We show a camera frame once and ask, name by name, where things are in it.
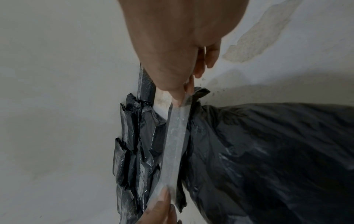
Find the black plastic sheet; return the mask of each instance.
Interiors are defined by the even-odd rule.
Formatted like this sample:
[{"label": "black plastic sheet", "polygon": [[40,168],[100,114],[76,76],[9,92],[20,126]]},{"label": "black plastic sheet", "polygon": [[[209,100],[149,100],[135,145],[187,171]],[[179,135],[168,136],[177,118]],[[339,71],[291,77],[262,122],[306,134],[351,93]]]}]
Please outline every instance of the black plastic sheet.
[{"label": "black plastic sheet", "polygon": [[[194,94],[178,182],[180,210],[184,182],[209,223],[352,222],[353,107],[201,106],[197,100],[208,92],[198,88]],[[113,170],[117,189],[123,189],[117,190],[118,212],[134,223],[157,182],[167,124],[148,103],[128,95],[127,105],[134,113],[124,114],[138,119],[126,132],[135,137],[126,139],[136,142],[116,140]],[[128,177],[132,163],[135,176]],[[128,184],[130,178],[135,184]]]}]

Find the peeling paint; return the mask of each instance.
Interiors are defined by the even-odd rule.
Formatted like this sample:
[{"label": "peeling paint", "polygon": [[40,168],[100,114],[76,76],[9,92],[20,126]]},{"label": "peeling paint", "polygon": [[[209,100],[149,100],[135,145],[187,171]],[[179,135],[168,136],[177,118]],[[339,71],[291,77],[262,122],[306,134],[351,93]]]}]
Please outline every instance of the peeling paint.
[{"label": "peeling paint", "polygon": [[243,34],[236,45],[228,48],[223,59],[234,63],[246,62],[262,54],[278,40],[281,31],[290,22],[290,16],[301,2],[302,0],[287,0],[269,7],[259,22]]}]

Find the wall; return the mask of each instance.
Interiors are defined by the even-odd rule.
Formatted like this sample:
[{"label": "wall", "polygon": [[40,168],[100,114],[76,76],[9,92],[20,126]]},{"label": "wall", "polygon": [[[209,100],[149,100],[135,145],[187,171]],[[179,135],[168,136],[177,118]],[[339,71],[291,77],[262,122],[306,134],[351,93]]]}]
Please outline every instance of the wall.
[{"label": "wall", "polygon": [[[354,105],[353,12],[352,0],[251,0],[196,81],[212,91],[202,102]],[[115,0],[0,2],[1,223],[118,222],[112,153],[138,72]],[[158,92],[159,113],[169,104]],[[188,208],[184,223],[201,223]]]}]

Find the black plastic bag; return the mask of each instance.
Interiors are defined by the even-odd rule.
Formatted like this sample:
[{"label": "black plastic bag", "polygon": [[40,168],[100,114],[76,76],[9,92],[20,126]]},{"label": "black plastic bag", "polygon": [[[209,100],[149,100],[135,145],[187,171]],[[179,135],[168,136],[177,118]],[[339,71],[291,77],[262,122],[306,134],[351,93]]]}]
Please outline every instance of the black plastic bag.
[{"label": "black plastic bag", "polygon": [[[180,192],[185,183],[207,222],[352,222],[354,108],[296,103],[201,106],[197,99],[208,92],[198,88],[194,95],[178,182]],[[142,159],[135,162],[149,170],[142,186],[150,192],[160,170],[166,122],[139,103],[144,106],[135,110],[141,119],[134,134]],[[115,167],[124,167],[126,173],[128,166],[117,164],[120,161],[115,160]],[[139,196],[138,186],[129,187],[135,199],[127,197],[136,203],[136,218],[149,195]],[[182,192],[179,209],[184,203]]]}]

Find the person's right hand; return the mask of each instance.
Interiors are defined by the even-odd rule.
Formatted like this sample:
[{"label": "person's right hand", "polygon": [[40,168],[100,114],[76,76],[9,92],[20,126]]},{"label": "person's right hand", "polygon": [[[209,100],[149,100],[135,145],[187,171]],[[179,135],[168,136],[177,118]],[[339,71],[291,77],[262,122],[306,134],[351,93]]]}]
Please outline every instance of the person's right hand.
[{"label": "person's right hand", "polygon": [[194,92],[193,76],[214,66],[221,38],[240,22],[248,1],[119,0],[140,62],[174,105]]}]

